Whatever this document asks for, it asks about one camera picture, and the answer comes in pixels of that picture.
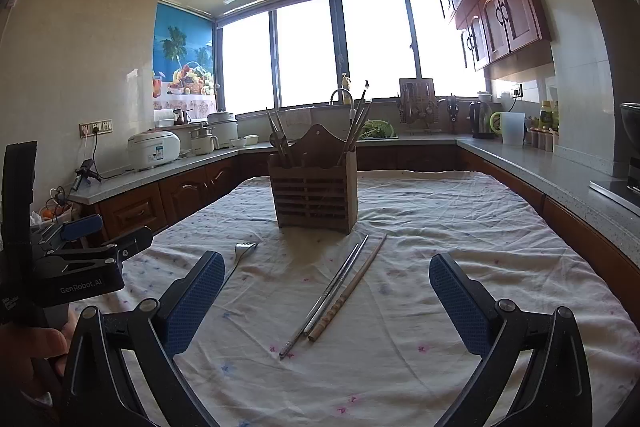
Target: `white lid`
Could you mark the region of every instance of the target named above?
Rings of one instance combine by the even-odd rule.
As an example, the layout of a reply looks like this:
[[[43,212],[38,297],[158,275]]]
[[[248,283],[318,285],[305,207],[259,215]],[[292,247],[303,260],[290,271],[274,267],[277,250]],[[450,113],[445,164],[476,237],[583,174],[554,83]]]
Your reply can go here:
[[[207,122],[209,123],[222,123],[222,122],[230,122],[236,119],[236,115],[232,112],[212,112],[207,115]]]
[[[150,131],[145,131],[145,132],[141,132],[139,134],[134,134],[132,137],[129,138],[128,142],[133,142],[133,143],[140,143],[146,140],[155,140],[158,138],[166,138],[167,136],[175,136],[174,133],[172,133],[171,131],[156,131],[156,130],[150,130]]]

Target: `human hand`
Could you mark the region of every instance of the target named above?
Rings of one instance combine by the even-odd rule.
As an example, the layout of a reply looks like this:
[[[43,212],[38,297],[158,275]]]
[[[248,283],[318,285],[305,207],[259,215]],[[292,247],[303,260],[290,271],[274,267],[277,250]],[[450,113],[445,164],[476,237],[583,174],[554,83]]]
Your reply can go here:
[[[69,309],[68,321],[62,331],[52,328],[27,328],[15,324],[0,326],[0,378],[16,385],[29,396],[45,394],[40,380],[34,375],[31,359],[56,360],[56,371],[64,375],[66,354],[76,330],[78,316]]]

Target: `white tablecloth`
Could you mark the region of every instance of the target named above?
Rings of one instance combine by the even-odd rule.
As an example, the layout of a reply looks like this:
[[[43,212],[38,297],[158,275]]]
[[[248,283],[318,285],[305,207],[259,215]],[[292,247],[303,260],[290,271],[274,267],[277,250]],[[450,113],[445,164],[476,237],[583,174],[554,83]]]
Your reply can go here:
[[[238,242],[258,242],[175,357],[222,426],[431,426],[479,357],[469,354],[429,283],[430,258],[448,252],[494,298],[524,311],[559,305],[577,317],[587,354],[594,425],[604,425],[640,375],[640,335],[607,285],[518,195],[473,172],[364,172],[349,236],[278,229],[268,178],[254,178],[154,238],[124,264],[126,288],[89,299],[126,311],[159,297],[204,251],[227,269]],[[355,269],[382,234],[378,257],[322,337],[278,351],[353,245],[369,233]],[[492,420],[524,374],[521,356]],[[165,425],[139,367],[132,378],[151,419]]]

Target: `countertop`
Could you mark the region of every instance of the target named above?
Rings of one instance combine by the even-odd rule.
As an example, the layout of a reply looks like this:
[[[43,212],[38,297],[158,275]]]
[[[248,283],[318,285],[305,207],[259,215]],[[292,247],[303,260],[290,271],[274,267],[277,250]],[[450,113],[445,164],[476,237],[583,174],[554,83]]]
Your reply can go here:
[[[498,140],[461,135],[400,136],[398,139],[362,140],[358,147],[394,145],[458,145],[533,185],[589,223],[640,266],[640,217],[589,188],[594,181],[612,181],[602,172],[530,146],[503,146]],[[267,142],[242,149],[223,149],[203,156],[188,156],[146,171],[126,172],[101,183],[83,185],[69,196],[72,201],[94,204],[132,188],[239,154],[269,152]]]

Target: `blue poster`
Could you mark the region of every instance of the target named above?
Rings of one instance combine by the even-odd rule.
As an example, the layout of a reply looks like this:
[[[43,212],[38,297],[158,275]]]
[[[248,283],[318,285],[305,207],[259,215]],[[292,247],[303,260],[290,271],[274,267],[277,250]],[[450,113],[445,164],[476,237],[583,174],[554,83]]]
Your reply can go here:
[[[211,21],[158,4],[154,29],[154,109],[216,111]]]

